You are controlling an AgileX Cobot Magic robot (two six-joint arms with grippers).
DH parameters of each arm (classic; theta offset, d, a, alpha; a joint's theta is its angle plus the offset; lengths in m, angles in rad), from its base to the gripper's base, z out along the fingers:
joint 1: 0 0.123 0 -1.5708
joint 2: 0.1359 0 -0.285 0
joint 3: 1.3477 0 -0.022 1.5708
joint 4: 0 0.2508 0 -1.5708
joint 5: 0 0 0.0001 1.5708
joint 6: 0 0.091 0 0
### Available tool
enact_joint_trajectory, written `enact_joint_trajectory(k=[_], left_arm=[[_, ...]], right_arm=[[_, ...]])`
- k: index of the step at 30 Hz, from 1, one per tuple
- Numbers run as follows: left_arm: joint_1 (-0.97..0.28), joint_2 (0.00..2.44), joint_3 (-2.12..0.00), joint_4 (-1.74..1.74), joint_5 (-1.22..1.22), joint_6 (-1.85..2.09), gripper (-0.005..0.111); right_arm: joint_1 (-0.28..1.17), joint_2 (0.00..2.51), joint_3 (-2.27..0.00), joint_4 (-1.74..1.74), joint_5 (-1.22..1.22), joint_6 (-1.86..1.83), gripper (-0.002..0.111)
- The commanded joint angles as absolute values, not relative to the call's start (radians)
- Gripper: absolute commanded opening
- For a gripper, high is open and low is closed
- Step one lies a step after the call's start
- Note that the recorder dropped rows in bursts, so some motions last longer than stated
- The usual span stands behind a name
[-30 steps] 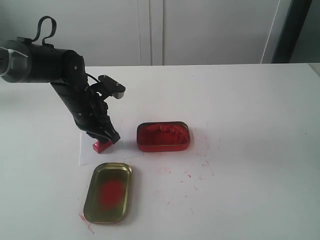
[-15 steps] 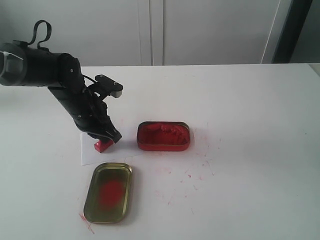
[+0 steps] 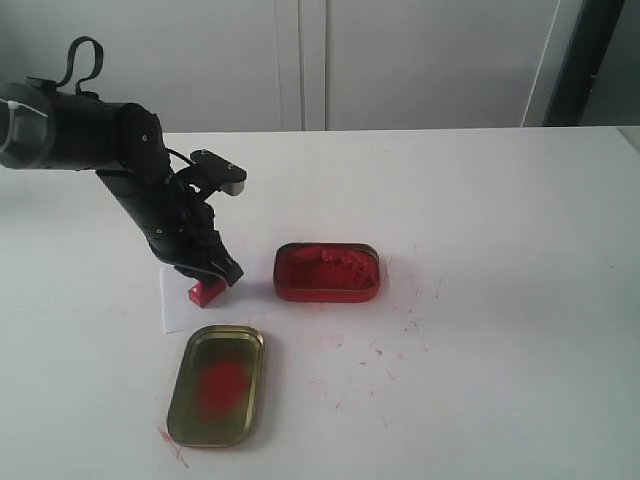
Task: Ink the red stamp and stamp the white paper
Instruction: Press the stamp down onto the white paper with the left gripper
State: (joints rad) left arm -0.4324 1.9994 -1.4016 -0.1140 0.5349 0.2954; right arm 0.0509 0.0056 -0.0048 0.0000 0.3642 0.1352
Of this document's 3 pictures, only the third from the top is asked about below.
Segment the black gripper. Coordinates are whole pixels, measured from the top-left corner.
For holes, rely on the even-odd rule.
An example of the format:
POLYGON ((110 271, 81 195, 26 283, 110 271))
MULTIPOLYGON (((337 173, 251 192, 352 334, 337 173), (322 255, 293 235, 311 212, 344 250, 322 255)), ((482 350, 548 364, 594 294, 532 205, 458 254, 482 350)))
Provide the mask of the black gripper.
POLYGON ((187 278, 208 280, 217 275, 234 286, 244 271, 222 245, 213 208, 175 174, 148 184, 132 173, 97 172, 160 261, 187 278))

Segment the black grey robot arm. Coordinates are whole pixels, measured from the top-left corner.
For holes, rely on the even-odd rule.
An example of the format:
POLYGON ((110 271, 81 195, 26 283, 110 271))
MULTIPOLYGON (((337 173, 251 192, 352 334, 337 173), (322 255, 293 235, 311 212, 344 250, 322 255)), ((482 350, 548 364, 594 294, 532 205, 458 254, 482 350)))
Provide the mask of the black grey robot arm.
POLYGON ((66 94, 48 81, 1 88, 1 164, 9 169, 91 170, 161 262, 207 285, 243 275, 214 224, 208 198, 239 195, 242 168, 209 150, 174 171, 159 118, 136 103, 66 94))

